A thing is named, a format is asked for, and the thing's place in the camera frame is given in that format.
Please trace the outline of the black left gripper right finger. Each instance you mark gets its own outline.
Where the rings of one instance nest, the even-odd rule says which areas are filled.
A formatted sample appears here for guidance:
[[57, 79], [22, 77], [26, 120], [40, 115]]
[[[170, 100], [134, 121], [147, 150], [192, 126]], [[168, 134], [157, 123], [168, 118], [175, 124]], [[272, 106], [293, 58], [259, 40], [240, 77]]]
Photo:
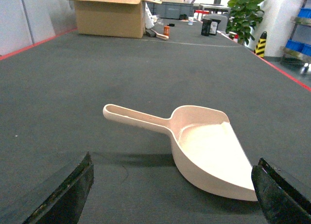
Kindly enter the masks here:
[[251, 171], [259, 206], [270, 224], [309, 224], [311, 187], [261, 157]]

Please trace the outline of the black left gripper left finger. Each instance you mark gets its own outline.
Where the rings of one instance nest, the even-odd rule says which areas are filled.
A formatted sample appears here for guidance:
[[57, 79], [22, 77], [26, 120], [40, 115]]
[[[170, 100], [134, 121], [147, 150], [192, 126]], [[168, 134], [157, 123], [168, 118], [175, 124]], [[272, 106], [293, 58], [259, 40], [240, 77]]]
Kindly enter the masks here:
[[0, 211], [2, 224], [76, 224], [94, 183], [89, 153], [62, 167]]

